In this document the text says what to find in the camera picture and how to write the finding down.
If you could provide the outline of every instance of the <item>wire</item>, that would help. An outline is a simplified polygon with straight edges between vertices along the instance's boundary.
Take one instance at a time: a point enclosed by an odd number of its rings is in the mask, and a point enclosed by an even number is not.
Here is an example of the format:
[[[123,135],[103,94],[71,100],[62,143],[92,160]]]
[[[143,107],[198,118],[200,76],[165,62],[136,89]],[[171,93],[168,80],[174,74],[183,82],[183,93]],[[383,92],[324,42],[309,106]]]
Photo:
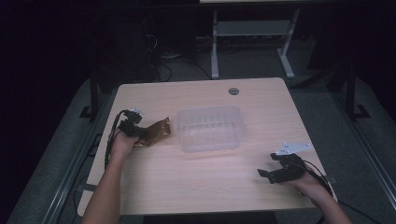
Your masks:
[[[223,42],[225,43],[220,43],[218,41],[218,52],[222,54],[235,54],[241,51],[241,44],[234,43],[231,38],[224,39]]]
[[[327,186],[329,186],[329,184],[328,184],[328,182],[327,182],[327,180],[326,180],[326,177],[323,175],[323,173],[318,169],[318,167],[317,167],[316,165],[314,165],[314,164],[313,164],[312,162],[310,162],[310,161],[304,161],[304,162],[307,162],[307,163],[311,164],[313,167],[315,167],[315,169],[320,173],[321,177],[322,177],[323,180],[325,181],[325,184],[326,184]],[[306,168],[304,168],[304,167],[302,167],[302,166],[300,166],[300,165],[298,165],[298,164],[296,164],[296,163],[294,163],[294,162],[289,162],[289,163],[292,164],[292,165],[298,166],[298,167],[300,167],[300,168],[302,168],[302,169],[305,169],[305,170],[309,173],[309,170],[308,170],[308,169],[306,169]],[[351,209],[351,210],[353,210],[353,211],[359,213],[360,215],[362,215],[362,216],[364,216],[364,217],[366,217],[366,218],[372,220],[374,223],[379,223],[379,224],[380,224],[380,222],[378,222],[377,220],[373,219],[372,217],[369,217],[368,215],[364,214],[363,212],[361,212],[361,211],[358,210],[357,208],[355,208],[355,207],[353,207],[353,206],[351,206],[351,205],[349,205],[349,204],[347,204],[347,203],[344,203],[344,202],[341,201],[341,200],[338,200],[338,202],[339,202],[340,204],[344,205],[345,207],[348,207],[349,209]],[[322,223],[322,222],[323,222],[323,218],[324,218],[324,217],[322,217],[322,218],[318,221],[318,223]]]
[[[303,166],[301,166],[299,164],[296,164],[294,162],[288,161],[288,163],[292,164],[292,165],[295,165],[295,166],[305,170],[306,172],[308,172],[310,175],[312,175],[320,183],[321,186],[323,186],[323,188],[325,188],[329,192],[330,195],[333,196],[332,188],[330,187],[329,183],[327,183],[327,181],[326,181],[326,179],[324,178],[323,175],[322,175],[322,177],[320,177],[313,170],[308,170],[307,168],[304,168]]]
[[[76,176],[75,176],[75,178],[74,178],[74,180],[73,180],[72,187],[75,186],[75,183],[76,183],[78,174],[79,174],[79,172],[81,171],[81,168],[82,168],[82,166],[84,165],[85,161],[88,159],[88,157],[90,157],[92,151],[93,151],[96,147],[99,146],[100,139],[97,140],[99,136],[102,136],[102,134],[101,134],[101,133],[97,133],[97,134],[96,134],[95,138],[93,139],[93,141],[92,141],[92,143],[91,143],[90,148],[88,149],[87,154],[85,155],[84,161],[83,161],[83,162],[81,163],[81,165],[78,167],[78,172],[77,172],[77,174],[76,174]],[[81,180],[80,180],[79,183],[78,183],[78,186],[81,184],[81,181],[82,181],[83,178],[85,178],[85,176],[81,178]],[[74,192],[74,194],[73,194],[73,204],[75,205],[75,211],[76,211],[76,213],[75,213],[75,216],[73,217],[72,223],[74,223],[75,218],[76,218],[76,215],[77,215],[77,213],[78,213],[78,212],[77,212],[76,202],[75,202],[75,196],[76,196],[76,189],[75,189],[75,192]]]
[[[309,163],[310,165],[312,165],[312,166],[320,173],[320,176],[321,176],[321,178],[324,180],[324,182],[329,186],[326,177],[325,177],[324,174],[318,169],[318,167],[317,167],[316,165],[314,165],[314,163],[312,163],[312,162],[310,162],[310,161],[303,161],[303,162],[307,162],[307,163]]]
[[[96,156],[96,153],[91,154],[91,152],[89,152],[89,154],[88,154],[88,157],[95,157],[95,156]]]
[[[167,63],[190,63],[195,65],[196,67],[198,67],[199,69],[201,69],[201,71],[203,71],[205,73],[205,75],[209,78],[209,80],[213,80],[213,78],[206,72],[206,70],[199,65],[198,63],[193,63],[193,62],[188,62],[188,61],[184,61],[184,62],[167,62]]]
[[[340,201],[340,200],[338,200],[338,202],[339,202],[340,204],[342,204],[343,206],[345,206],[345,207],[347,207],[347,208],[349,208],[349,209],[351,209],[351,210],[353,210],[353,211],[355,211],[355,212],[361,214],[362,216],[364,216],[364,217],[366,217],[366,218],[372,220],[374,223],[381,224],[379,221],[375,220],[375,219],[372,218],[372,217],[369,217],[368,215],[364,214],[363,212],[361,212],[360,210],[356,209],[356,208],[353,207],[352,205],[347,204],[347,203],[344,203],[343,201]]]
[[[166,80],[163,80],[163,79],[161,78],[160,72],[158,72],[158,79],[159,79],[161,82],[167,82],[167,81],[169,81],[169,80],[171,79],[171,77],[172,77],[172,74],[173,74],[173,73],[172,73],[172,69],[171,69],[170,67],[166,66],[166,65],[163,64],[163,63],[159,64],[158,66],[165,67],[165,68],[168,69],[168,71],[169,71],[169,75],[168,75],[168,78],[167,78]]]
[[[75,188],[75,191],[74,191],[74,193],[73,193],[73,205],[74,205],[74,208],[75,208],[75,215],[74,215],[74,217],[73,217],[73,220],[72,220],[72,224],[74,223],[74,221],[75,221],[75,219],[76,219],[76,216],[77,216],[77,213],[78,213],[78,211],[77,211],[77,204],[76,204],[76,193],[77,193],[77,189],[78,189],[78,186],[80,186],[81,185],[81,182],[85,179],[85,178],[87,178],[88,177],[88,175],[84,175],[80,180],[79,180],[79,182],[78,182],[78,185],[77,185],[77,187]]]
[[[180,58],[181,56],[183,56],[182,54],[174,54],[174,55],[169,55],[169,56],[161,56],[160,58],[161,59],[163,59],[163,60],[169,60],[169,61],[171,61],[171,60],[174,60],[174,59],[176,59],[176,58]]]
[[[157,37],[155,37],[154,35],[146,35],[146,37],[151,37],[151,38],[153,38],[154,40],[155,40],[155,42],[154,42],[154,46],[151,48],[151,49],[148,49],[149,51],[153,51],[153,50],[155,50],[155,48],[157,48],[157,45],[158,45],[158,39],[157,39]]]
[[[196,37],[196,40],[197,41],[206,40],[206,42],[204,42],[203,44],[196,46],[196,51],[207,49],[208,47],[210,47],[210,44],[212,43],[212,37],[210,36]]]
[[[107,147],[106,147],[106,153],[105,153],[105,169],[106,169],[107,164],[108,164],[108,156],[110,155],[111,148],[113,147],[113,140],[115,138],[114,132],[116,131],[117,124],[119,123],[120,116],[121,116],[122,113],[127,112],[127,111],[128,110],[121,110],[121,112],[114,119],[114,123],[113,123],[113,126],[111,127],[111,132],[108,135],[108,140],[107,140]]]

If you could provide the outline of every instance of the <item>transparent lid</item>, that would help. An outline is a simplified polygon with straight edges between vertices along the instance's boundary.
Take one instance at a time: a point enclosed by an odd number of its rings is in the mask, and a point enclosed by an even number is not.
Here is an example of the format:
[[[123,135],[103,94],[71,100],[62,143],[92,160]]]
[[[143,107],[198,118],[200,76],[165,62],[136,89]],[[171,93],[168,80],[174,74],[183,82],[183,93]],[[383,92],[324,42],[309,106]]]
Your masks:
[[[245,124],[236,105],[177,112],[177,138],[185,152],[237,148],[244,136]]]

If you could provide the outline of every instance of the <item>human hand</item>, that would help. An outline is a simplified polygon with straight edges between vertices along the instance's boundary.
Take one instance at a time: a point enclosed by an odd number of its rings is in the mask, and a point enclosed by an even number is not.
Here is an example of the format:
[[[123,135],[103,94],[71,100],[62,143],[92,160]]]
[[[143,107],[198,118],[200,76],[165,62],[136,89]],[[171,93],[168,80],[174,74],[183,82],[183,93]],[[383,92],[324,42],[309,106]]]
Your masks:
[[[132,151],[134,143],[138,140],[138,137],[129,137],[117,128],[111,148],[111,157],[121,156],[125,158]]]
[[[312,168],[307,165],[305,167],[308,170],[312,170]],[[294,186],[317,207],[320,207],[322,203],[332,199],[332,195],[330,195],[330,193],[308,172],[304,172],[299,179],[287,181],[282,184]]]

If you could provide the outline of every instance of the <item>grommet hole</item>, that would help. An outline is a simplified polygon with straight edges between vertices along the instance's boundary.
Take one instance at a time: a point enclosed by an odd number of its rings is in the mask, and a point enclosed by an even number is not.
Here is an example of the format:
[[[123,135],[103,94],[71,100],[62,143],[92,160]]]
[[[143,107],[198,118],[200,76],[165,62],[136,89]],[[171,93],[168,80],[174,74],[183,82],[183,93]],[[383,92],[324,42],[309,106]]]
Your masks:
[[[237,95],[239,93],[239,90],[237,88],[232,87],[228,90],[228,93],[230,93],[231,95]]]

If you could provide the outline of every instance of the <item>tabletop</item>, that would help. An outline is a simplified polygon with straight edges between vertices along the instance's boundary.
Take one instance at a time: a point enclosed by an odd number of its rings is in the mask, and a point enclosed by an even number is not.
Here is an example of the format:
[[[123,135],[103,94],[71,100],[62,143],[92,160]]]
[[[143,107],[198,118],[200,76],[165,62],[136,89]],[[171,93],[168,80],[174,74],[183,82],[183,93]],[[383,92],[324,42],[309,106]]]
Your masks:
[[[230,88],[239,93],[231,95]],[[177,112],[237,105],[246,126],[241,146],[216,151],[183,152],[177,141]],[[310,143],[309,135],[281,78],[208,80],[120,86],[103,136],[123,109],[137,107],[148,127],[169,117],[171,134],[151,147],[134,148],[121,178],[121,214],[188,214],[307,208],[314,205],[290,186],[270,184],[257,169],[281,168],[270,154],[284,142]],[[104,172],[102,138],[87,183],[97,185]],[[314,147],[297,153],[324,174]],[[84,190],[83,215],[92,192]]]

